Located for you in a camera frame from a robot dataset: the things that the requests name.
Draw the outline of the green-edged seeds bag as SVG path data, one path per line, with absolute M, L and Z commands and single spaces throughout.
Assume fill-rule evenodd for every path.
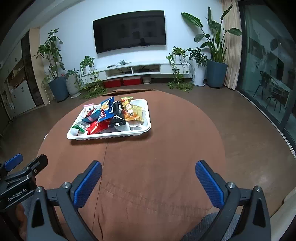
M 79 121 L 70 128 L 70 133 L 74 136 L 86 135 L 87 129 L 89 126 L 90 126 L 89 123 L 84 121 Z

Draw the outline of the light blue panda snack bag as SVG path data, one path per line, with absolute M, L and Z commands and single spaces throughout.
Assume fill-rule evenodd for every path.
M 97 108 L 97 109 L 93 110 L 91 113 L 88 113 L 86 115 L 86 117 L 84 117 L 82 119 L 82 121 L 84 121 L 86 123 L 93 123 L 94 121 L 96 121 L 99 118 L 100 112 L 101 112 L 101 109 Z

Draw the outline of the black snack bag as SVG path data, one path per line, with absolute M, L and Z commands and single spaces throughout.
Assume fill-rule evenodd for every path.
M 112 105 L 114 117 L 111 118 L 109 127 L 114 128 L 116 126 L 123 126 L 126 124 L 125 114 L 122 109 L 121 102 L 115 101 Z

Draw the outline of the blue biscuit packet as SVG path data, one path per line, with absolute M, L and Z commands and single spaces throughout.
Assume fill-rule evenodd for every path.
M 100 115 L 97 119 L 98 122 L 102 122 L 114 117 L 112 105 L 114 103 L 114 96 L 108 98 L 101 103 Z

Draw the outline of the orange snack bar packet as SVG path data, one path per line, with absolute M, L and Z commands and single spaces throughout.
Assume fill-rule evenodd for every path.
M 126 121 L 138 121 L 139 115 L 132 109 L 131 100 L 133 97 L 122 97 L 120 99 Z

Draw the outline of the pink cartoon snack packet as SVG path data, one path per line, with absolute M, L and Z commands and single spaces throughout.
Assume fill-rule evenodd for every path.
M 94 103 L 86 104 L 83 106 L 83 113 L 85 117 L 90 116 L 94 110 Z

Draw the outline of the white red grey snack bag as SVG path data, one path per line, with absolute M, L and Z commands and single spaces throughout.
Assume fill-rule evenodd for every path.
M 127 121 L 124 125 L 126 131 L 140 131 L 143 126 L 143 122 L 138 120 Z

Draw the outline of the gold snack packet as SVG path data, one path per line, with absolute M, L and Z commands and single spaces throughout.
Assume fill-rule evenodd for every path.
M 131 121 L 139 121 L 141 124 L 144 123 L 144 119 L 142 117 L 142 108 L 140 106 L 132 104 L 132 116 L 130 117 Z

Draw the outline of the grey chair seat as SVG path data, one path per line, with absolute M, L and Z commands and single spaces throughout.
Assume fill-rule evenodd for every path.
M 207 229 L 210 227 L 212 224 L 213 220 L 217 216 L 216 213 L 210 213 L 207 214 L 206 216 L 203 217 L 203 219 L 198 223 L 197 226 L 195 226 L 191 231 L 186 233 L 182 238 L 181 241 L 193 241 L 193 240 L 200 240 L 200 238 L 204 235 L 204 233 L 207 231 Z M 236 225 L 238 223 L 238 220 L 240 218 L 240 214 L 236 213 L 233 216 L 233 219 L 224 235 L 222 238 L 222 241 L 229 240 L 231 238 L 231 235 L 234 232 L 234 229 L 236 228 Z

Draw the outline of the wooden display cabinet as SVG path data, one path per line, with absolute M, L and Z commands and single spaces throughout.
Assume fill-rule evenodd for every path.
M 42 83 L 44 65 L 36 57 L 39 45 L 40 29 L 29 29 L 1 69 L 1 100 L 9 119 L 50 103 Z

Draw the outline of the left plant in blue pot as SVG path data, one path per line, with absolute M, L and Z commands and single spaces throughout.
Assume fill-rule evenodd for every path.
M 48 63 L 48 73 L 50 81 L 48 83 L 56 102 L 64 101 L 68 96 L 66 80 L 59 74 L 59 70 L 65 70 L 60 45 L 63 41 L 57 36 L 58 28 L 50 30 L 48 37 L 43 44 L 40 44 L 36 53 L 36 58 L 43 58 Z

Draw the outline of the left plant in white pot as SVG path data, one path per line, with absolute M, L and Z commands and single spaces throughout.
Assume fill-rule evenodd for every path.
M 92 99 L 106 93 L 99 72 L 95 70 L 95 58 L 86 55 L 80 62 L 79 70 L 75 68 L 66 73 L 66 83 L 72 97 L 82 94 L 84 99 Z

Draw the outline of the plant in white pot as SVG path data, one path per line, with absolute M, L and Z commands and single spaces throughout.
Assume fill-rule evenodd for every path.
M 173 47 L 166 58 L 173 72 L 173 80 L 168 82 L 170 89 L 188 92 L 195 86 L 204 86 L 208 59 L 200 48 Z
M 86 55 L 80 62 L 79 70 L 75 68 L 66 73 L 66 83 L 72 97 L 82 94 L 84 99 L 92 99 L 106 93 L 99 72 L 95 70 L 95 58 Z

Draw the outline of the white plastic tray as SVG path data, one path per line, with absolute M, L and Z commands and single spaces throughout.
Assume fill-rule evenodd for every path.
M 94 140 L 138 136 L 151 129 L 145 99 L 110 97 L 100 104 L 86 104 L 67 132 L 69 140 Z

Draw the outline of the red storage box left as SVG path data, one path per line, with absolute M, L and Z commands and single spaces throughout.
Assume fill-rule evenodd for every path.
M 103 82 L 103 86 L 105 88 L 114 88 L 114 87 L 120 87 L 122 85 L 122 79 L 116 78 L 116 79 L 109 79 Z

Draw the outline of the red storage box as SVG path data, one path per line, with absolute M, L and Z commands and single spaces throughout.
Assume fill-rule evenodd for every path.
M 142 84 L 142 78 L 140 76 L 124 77 L 122 83 L 124 86 L 140 85 Z
M 109 79 L 103 82 L 103 86 L 105 88 L 114 88 L 114 87 L 120 87 L 122 85 L 122 79 L 116 78 L 116 79 Z

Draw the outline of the red storage box right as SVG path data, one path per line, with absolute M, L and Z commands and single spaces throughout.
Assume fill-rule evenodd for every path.
M 140 76 L 124 77 L 122 83 L 124 86 L 140 85 L 142 84 L 142 78 Z

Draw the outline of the tall plant in blue pot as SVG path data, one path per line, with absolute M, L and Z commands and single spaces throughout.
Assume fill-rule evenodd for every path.
M 204 31 L 194 37 L 196 43 L 205 39 L 205 42 L 200 46 L 201 49 L 208 47 L 211 53 L 211 59 L 207 60 L 207 84 L 211 88 L 221 88 L 224 84 L 228 65 L 225 63 L 225 55 L 227 47 L 225 46 L 225 35 L 227 33 L 234 36 L 241 36 L 242 32 L 238 28 L 230 28 L 228 30 L 222 28 L 223 19 L 231 11 L 231 4 L 220 17 L 220 22 L 212 19 L 211 8 L 208 8 L 207 23 L 211 33 L 207 34 Z

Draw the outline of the white tv console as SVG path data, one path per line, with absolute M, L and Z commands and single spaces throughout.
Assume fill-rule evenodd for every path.
M 101 81 L 106 81 L 130 76 L 174 75 L 177 71 L 184 75 L 185 78 L 191 78 L 194 74 L 193 67 L 190 63 L 176 62 L 173 66 L 168 61 L 128 62 L 124 65 L 115 64 L 96 68 L 91 74 Z

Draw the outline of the glass sliding door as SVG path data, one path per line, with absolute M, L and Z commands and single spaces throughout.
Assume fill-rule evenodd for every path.
M 277 1 L 239 1 L 238 90 L 295 148 L 295 32 Z

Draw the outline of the beige curtain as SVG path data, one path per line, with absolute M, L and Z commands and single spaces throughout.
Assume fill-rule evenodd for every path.
M 226 30 L 237 28 L 241 30 L 241 19 L 238 1 L 222 1 L 223 10 L 227 10 L 232 5 L 232 9 L 223 19 L 223 27 Z M 230 33 L 225 35 L 225 63 L 228 65 L 224 85 L 229 89 L 235 90 L 238 83 L 238 76 L 241 62 L 242 37 Z

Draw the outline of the wall-mounted black television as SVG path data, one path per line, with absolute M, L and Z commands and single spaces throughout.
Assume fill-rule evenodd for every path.
M 164 11 L 134 11 L 93 21 L 97 54 L 111 50 L 166 44 Z

